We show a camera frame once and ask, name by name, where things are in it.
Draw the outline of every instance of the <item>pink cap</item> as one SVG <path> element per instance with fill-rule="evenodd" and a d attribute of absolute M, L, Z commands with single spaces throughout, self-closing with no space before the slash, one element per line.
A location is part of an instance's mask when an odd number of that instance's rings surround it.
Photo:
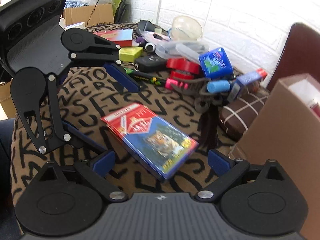
<path fill-rule="evenodd" d="M 184 87 L 183 87 L 184 89 L 188 88 L 188 84 L 184 84 L 183 82 L 179 82 L 177 80 L 173 80 L 173 79 L 170 79 L 170 78 L 167 79 L 167 82 L 165 83 L 164 87 L 167 88 L 167 89 L 172 90 L 173 88 L 172 88 L 171 84 L 176 85 L 178 87 L 182 87 L 184 85 Z"/>

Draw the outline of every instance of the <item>yellow box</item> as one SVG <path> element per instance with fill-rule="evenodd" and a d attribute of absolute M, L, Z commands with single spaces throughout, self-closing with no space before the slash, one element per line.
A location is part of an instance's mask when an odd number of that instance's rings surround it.
<path fill-rule="evenodd" d="M 135 59 L 141 56 L 142 47 L 124 47 L 119 51 L 121 61 L 134 62 Z"/>

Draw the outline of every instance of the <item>open brown box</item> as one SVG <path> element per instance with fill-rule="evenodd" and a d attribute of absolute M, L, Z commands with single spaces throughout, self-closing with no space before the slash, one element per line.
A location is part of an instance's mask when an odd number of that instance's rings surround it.
<path fill-rule="evenodd" d="M 279 79 L 229 157 L 252 164 L 278 160 L 308 203 L 308 217 L 300 233 L 316 240 L 320 235 L 320 118 L 288 89 L 303 79 L 320 91 L 320 84 L 309 74 Z"/>

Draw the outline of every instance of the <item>blue cylinder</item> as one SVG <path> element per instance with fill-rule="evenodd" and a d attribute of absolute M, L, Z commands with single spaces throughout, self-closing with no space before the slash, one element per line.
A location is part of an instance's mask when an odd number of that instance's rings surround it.
<path fill-rule="evenodd" d="M 207 90 L 212 94 L 228 92 L 230 90 L 230 83 L 228 80 L 211 81 L 207 84 Z"/>

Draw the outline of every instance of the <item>blue jeans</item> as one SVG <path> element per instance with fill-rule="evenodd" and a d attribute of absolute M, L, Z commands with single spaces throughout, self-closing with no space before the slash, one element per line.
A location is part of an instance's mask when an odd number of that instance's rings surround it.
<path fill-rule="evenodd" d="M 0 121 L 0 240 L 20 238 L 11 200 L 10 158 L 14 119 Z"/>

